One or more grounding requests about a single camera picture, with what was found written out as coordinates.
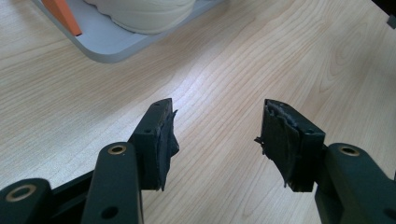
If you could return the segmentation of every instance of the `gray tray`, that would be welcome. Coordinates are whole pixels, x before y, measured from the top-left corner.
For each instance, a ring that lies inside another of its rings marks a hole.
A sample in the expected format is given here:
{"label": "gray tray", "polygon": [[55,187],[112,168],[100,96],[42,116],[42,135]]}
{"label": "gray tray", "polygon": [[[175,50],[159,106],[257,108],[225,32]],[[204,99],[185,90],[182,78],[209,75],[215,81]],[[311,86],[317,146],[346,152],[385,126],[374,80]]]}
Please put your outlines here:
{"label": "gray tray", "polygon": [[[222,1],[197,0],[190,16],[177,27],[198,17]],[[83,0],[66,0],[82,32],[82,35],[73,36],[52,16],[41,0],[33,0],[33,2],[85,55],[99,63],[116,63],[126,59],[177,29],[175,27],[158,35],[136,34],[122,29],[108,16],[100,14],[95,6]]]}

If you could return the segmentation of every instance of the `screw hole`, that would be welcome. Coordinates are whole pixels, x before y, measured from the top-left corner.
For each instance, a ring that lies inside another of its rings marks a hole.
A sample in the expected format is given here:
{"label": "screw hole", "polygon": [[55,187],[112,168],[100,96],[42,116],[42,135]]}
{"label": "screw hole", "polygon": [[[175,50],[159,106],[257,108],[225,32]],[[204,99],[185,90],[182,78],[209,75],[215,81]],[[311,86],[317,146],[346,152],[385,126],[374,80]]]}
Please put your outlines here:
{"label": "screw hole", "polygon": [[102,218],[103,219],[111,219],[117,215],[119,209],[115,206],[108,207],[107,209],[103,210]]}
{"label": "screw hole", "polygon": [[360,153],[358,150],[354,149],[354,148],[350,148],[350,147],[341,147],[340,151],[348,156],[359,156]]}
{"label": "screw hole", "polygon": [[119,155],[126,150],[125,146],[114,146],[111,147],[107,152],[111,155]]}
{"label": "screw hole", "polygon": [[21,201],[32,195],[36,189],[37,187],[31,184],[17,187],[6,196],[6,200],[10,203]]}
{"label": "screw hole", "polygon": [[384,209],[384,213],[385,213],[385,215],[387,215],[387,217],[390,217],[391,219],[396,220],[396,210],[386,208],[386,209]]}

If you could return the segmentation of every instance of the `light wood grain tabletop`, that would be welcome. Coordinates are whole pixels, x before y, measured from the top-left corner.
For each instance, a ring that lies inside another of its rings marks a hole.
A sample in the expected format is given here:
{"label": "light wood grain tabletop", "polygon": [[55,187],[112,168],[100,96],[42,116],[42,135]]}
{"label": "light wood grain tabletop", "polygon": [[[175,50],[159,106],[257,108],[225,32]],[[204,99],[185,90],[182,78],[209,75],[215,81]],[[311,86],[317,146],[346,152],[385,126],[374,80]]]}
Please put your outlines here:
{"label": "light wood grain tabletop", "polygon": [[0,3],[0,189],[53,188],[126,141],[171,97],[179,153],[146,223],[319,223],[253,139],[264,99],[317,124],[325,144],[365,149],[396,170],[396,31],[370,0],[225,0],[120,63],[83,55],[28,0]]}

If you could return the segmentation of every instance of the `orange object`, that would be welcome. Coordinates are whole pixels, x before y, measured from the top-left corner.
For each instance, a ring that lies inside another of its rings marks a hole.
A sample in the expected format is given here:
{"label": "orange object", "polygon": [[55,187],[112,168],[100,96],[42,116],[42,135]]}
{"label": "orange object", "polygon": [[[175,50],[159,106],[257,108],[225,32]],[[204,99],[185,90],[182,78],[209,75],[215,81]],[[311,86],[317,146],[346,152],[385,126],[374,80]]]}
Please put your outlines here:
{"label": "orange object", "polygon": [[82,34],[66,0],[42,0],[42,3],[72,35]]}

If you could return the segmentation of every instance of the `wooden table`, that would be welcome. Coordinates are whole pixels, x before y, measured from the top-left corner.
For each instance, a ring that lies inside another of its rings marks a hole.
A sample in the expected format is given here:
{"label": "wooden table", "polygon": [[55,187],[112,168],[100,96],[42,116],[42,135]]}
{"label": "wooden table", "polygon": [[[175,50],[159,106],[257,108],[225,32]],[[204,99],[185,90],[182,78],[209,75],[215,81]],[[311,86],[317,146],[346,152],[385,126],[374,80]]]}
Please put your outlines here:
{"label": "wooden table", "polygon": [[314,193],[284,189],[253,142],[266,98],[394,175],[396,31],[370,0],[226,1],[114,64],[85,57],[31,1],[0,15],[0,188],[85,174],[168,97],[180,152],[165,192],[143,193],[147,223],[319,223]]}

